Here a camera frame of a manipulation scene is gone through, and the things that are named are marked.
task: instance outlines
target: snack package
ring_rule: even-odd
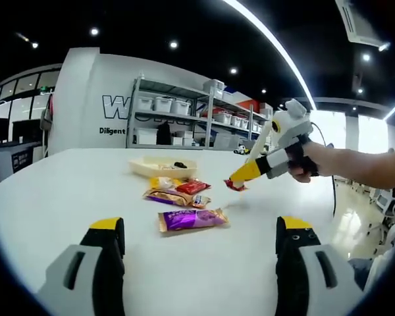
[[[243,184],[241,187],[236,188],[236,187],[234,186],[233,181],[231,181],[230,179],[224,180],[224,182],[225,182],[226,186],[228,186],[231,190],[234,190],[234,191],[243,191],[243,190],[247,190],[247,188],[244,186],[244,184]]]
[[[172,179],[166,176],[158,176],[150,178],[151,189],[169,189],[181,185],[183,182],[177,179]]]
[[[179,191],[179,192],[183,192],[183,193],[186,193],[186,194],[193,195],[193,194],[196,194],[198,192],[201,192],[204,189],[208,189],[210,187],[211,186],[209,184],[206,184],[204,182],[190,181],[190,182],[187,182],[185,184],[182,184],[181,186],[178,186],[176,188],[176,190]]]
[[[184,210],[158,213],[159,230],[168,232],[170,230],[182,230],[191,228],[219,226],[229,223],[228,218],[221,209],[210,210]]]
[[[144,194],[148,199],[166,204],[186,206],[192,203],[193,197],[170,189],[150,189]]]
[[[196,195],[193,197],[192,206],[197,209],[204,209],[210,201],[211,199],[207,196]]]

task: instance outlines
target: glossy floor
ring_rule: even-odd
[[[338,183],[336,213],[332,222],[332,245],[345,258],[372,258],[379,244],[378,230],[367,236],[369,224],[383,220],[380,209],[369,203],[369,194],[356,192],[351,186]]]

